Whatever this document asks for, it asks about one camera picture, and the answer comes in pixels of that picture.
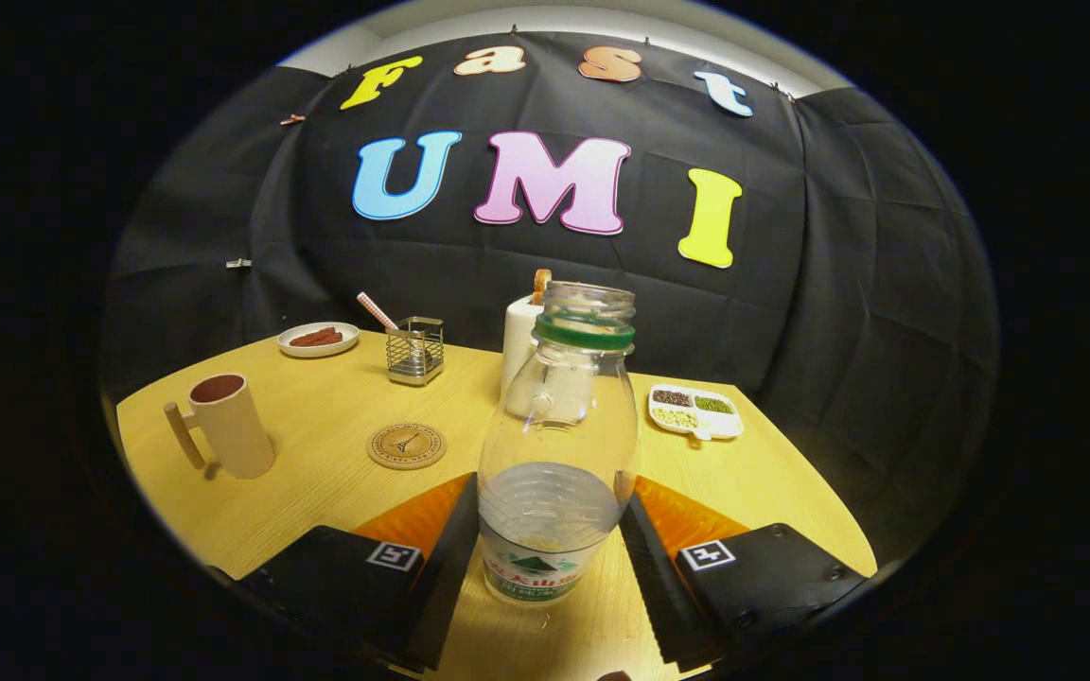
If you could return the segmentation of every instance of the pen holder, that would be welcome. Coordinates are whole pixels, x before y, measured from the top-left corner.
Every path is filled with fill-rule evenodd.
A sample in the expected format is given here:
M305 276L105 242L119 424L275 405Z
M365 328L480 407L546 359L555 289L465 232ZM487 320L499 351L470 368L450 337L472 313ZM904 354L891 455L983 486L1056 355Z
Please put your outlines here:
M427 385L445 368L445 323L412 316L385 329L385 365L395 384Z

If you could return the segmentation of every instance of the striped straw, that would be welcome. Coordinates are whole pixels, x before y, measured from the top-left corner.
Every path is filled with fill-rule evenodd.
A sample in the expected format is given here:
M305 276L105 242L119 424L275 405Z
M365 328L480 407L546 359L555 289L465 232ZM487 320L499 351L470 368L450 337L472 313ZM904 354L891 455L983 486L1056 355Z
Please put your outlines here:
M373 316L375 316L376 321L382 323L382 325L385 328L393 329L393 331L398 330L398 325L393 324L393 319L390 319L389 316L386 316L385 313L382 312L380 307L376 306L376 303L373 302L373 299L368 297L367 294L363 292L363 290L361 290L360 296L355 296L355 299L358 299L358 301L360 301L360 305L363 305L364 309L368 311Z

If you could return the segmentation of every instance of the wooden mug handle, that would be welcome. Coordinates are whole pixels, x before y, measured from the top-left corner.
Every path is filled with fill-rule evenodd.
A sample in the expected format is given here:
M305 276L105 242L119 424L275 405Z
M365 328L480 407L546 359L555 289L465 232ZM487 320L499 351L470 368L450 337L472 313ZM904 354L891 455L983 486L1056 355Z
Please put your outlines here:
M183 453L187 454L187 461L191 465L195 466L196 470L202 470L205 467L205 459L199 455L199 449L196 448L196 443L191 440L191 434L187 433L187 424L183 421L183 415L179 413L179 406L174 402L168 402L162 406L162 411L168 414L168 423L170 424L170 430L174 431L174 439L179 440L179 446L183 448Z

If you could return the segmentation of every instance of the pink letter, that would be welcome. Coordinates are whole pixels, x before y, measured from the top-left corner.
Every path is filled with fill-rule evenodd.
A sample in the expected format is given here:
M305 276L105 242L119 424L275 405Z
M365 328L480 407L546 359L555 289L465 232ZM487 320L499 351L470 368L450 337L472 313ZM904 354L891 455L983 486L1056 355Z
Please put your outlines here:
M516 185L523 191L528 209L537 223L554 215L562 198L574 189L562 224L576 232L620 233L617 216L617 182L620 163L630 147L615 139L589 138L570 151L557 167L536 133L497 133L491 146L498 149L491 178L491 194L473 211L485 223L511 224L523 211L516 205Z

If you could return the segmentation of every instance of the table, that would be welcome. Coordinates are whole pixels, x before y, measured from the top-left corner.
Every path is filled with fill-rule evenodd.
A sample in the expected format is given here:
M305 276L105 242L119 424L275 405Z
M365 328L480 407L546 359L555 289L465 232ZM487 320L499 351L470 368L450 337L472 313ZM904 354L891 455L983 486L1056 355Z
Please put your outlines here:
M348 352L298 358L276 338L231 350L166 376L117 406L131 474L170 532L193 556L243 577L316 525L352 530L437 484L477 469L488 418L498 403L500 355L446 345L445 369L425 387L390 382L385 336L361 332ZM632 355L627 365L632 368ZM225 372L245 375L276 446L276 464L254 479L208 465L191 467L162 413ZM639 473L718 512L760 527L786 522L869 576L877 564L860 526L792 443L731 385L631 374L641 404ZM645 413L653 384L720 392L735 401L744 431L699 442L654 426ZM366 437L395 423L440 430L447 453L423 470L388 470L370 460ZM498 603L482 583L473 551L451 620L440 671L416 678L517 678L594 681L625 670L633 681L680 676L663 664L642 595L614 530L569 598L542 609Z

